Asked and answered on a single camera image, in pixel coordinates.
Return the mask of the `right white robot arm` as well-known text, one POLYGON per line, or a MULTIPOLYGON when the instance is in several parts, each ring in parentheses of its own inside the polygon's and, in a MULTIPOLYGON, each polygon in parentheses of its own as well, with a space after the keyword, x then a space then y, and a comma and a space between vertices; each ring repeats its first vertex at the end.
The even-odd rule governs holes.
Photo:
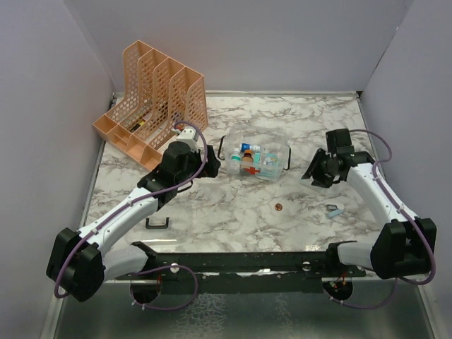
POLYGON ((381 279, 397 278, 413 285, 430 283, 436 275, 434 221, 419 217, 401 201, 382 177, 380 162, 367 151, 357 152, 350 134, 349 129, 326 132, 327 148, 316 151, 302 177, 325 189, 347 182, 382 229, 372 244, 329 244, 324 259, 326 271, 340 276, 350 266, 360 266, 381 279))

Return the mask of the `brown bottle orange cap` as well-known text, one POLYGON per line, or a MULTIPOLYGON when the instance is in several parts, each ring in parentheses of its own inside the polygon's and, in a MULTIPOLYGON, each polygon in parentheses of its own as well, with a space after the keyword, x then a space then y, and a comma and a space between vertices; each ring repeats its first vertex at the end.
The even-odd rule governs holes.
POLYGON ((254 162, 253 152, 251 150, 245 150, 242 156, 242 162, 246 164, 251 164, 254 162))

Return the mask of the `clear plastic medicine box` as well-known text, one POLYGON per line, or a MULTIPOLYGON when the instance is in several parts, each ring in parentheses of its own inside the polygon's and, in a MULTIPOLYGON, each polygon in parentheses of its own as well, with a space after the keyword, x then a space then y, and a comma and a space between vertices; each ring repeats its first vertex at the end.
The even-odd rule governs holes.
POLYGON ((234 125, 220 140, 218 158, 231 176, 276 181, 290 169, 292 149, 278 128, 234 125))

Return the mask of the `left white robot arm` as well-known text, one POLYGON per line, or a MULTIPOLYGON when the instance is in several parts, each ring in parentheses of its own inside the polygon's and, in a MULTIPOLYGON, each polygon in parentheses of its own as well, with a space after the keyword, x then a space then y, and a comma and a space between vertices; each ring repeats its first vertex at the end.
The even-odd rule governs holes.
POLYGON ((56 297, 90 299, 108 280, 129 273, 151 277, 156 262, 144 244, 123 250, 112 247, 140 221, 159 211, 182 187, 196 178, 218 175, 220 161, 211 145, 194 151, 182 141, 170 143, 162 162, 111 211, 77 231, 65 228, 56 236, 46 274, 55 282, 56 297))

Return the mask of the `clear teal blister packs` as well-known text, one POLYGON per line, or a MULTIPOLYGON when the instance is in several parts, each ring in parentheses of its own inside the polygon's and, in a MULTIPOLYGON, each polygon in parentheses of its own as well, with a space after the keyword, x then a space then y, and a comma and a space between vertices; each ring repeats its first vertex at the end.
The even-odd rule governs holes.
POLYGON ((279 157, 274 153, 255 153, 255 175, 261 179, 276 180, 279 175, 279 157))

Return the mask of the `blue labelled small bottle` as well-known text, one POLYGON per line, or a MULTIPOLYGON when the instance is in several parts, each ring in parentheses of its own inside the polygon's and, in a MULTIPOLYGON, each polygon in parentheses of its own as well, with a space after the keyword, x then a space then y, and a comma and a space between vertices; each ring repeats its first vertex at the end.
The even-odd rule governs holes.
POLYGON ((250 143, 242 143, 240 147, 242 153, 244 153, 247 150, 251 151, 252 153, 260 153, 261 149, 262 149, 261 145, 255 145, 250 143))

